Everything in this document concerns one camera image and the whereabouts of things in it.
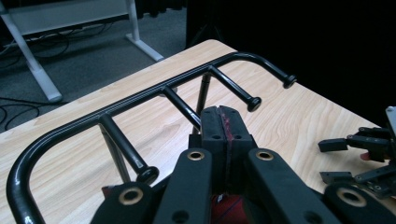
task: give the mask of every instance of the metal tube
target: metal tube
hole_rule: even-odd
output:
[[[117,170],[121,176],[122,182],[127,183],[131,182],[131,177],[129,177],[128,169],[125,166],[124,159],[120,150],[118,149],[117,145],[111,140],[110,136],[108,135],[106,129],[103,126],[100,126],[100,130],[102,132],[103,137],[105,138],[107,147],[110,151],[111,157],[113,161],[116,163]]]
[[[163,94],[188,119],[195,129],[201,129],[201,119],[171,88],[163,88]]]
[[[44,222],[44,219],[41,216],[30,191],[29,181],[35,164],[48,150],[50,150],[51,147],[73,135],[81,133],[92,126],[97,125],[99,118],[105,113],[107,113],[109,116],[116,116],[128,109],[145,103],[146,101],[163,93],[163,90],[166,90],[169,93],[172,91],[171,88],[180,86],[190,80],[197,78],[198,76],[202,76],[209,70],[210,66],[219,67],[226,63],[237,60],[253,62],[264,68],[268,66],[267,61],[258,55],[241,52],[229,53],[211,62],[192,68],[191,70],[176,77],[169,78],[148,89],[119,100],[114,104],[98,109],[89,115],[75,119],[40,136],[17,158],[8,175],[7,200],[16,222],[24,223],[26,220],[31,223]],[[274,76],[284,82],[284,86],[289,85],[290,80],[295,80],[293,76],[287,76],[286,74],[278,73],[277,70],[273,70],[273,72]],[[195,125],[199,124],[197,119],[198,116],[193,111],[189,117],[192,119]]]

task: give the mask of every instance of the black plastic component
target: black plastic component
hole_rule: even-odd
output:
[[[114,186],[97,209],[92,224],[150,223],[157,204],[153,189],[145,183],[129,182]]]
[[[353,176],[350,172],[320,172],[320,176],[325,184],[354,182]]]
[[[250,150],[245,166],[273,223],[341,223],[273,150]]]
[[[396,223],[396,216],[388,209],[377,206],[378,202],[374,198],[348,184],[339,183],[327,187],[323,201],[344,223]]]
[[[211,173],[212,155],[209,151],[202,148],[183,151],[153,223],[209,223]]]
[[[389,129],[360,127],[357,133],[348,135],[346,139],[320,141],[318,146],[321,152],[347,150],[347,146],[350,146],[367,149],[367,159],[371,161],[389,160],[388,165],[355,177],[352,177],[350,172],[320,172],[323,182],[326,184],[348,182],[372,192],[378,199],[396,196],[396,145],[392,130],[392,127]]]
[[[347,140],[344,138],[326,139],[318,143],[321,152],[347,150]]]

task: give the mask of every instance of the wooden table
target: wooden table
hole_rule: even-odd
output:
[[[6,198],[10,167],[21,152],[42,134],[71,120],[141,91],[169,77],[233,52],[209,40],[156,63],[68,105],[0,134],[0,220],[13,223]],[[220,68],[252,96],[262,98],[254,113],[212,78],[206,106],[237,109],[259,147],[279,153],[311,188],[323,192],[321,171],[350,171],[353,175],[384,166],[362,161],[360,149],[321,153],[318,142],[346,137],[359,127],[375,125],[296,83],[290,89],[255,63],[233,62]],[[177,93],[195,108],[201,79],[179,87]],[[169,175],[181,151],[187,149],[191,124],[166,98],[157,97],[115,117],[115,121],[160,179]],[[135,174],[131,169],[131,178]],[[98,127],[90,128],[53,147],[37,164],[31,190],[48,223],[88,223],[104,197],[101,187],[121,179]],[[381,203],[396,214],[396,201]]]

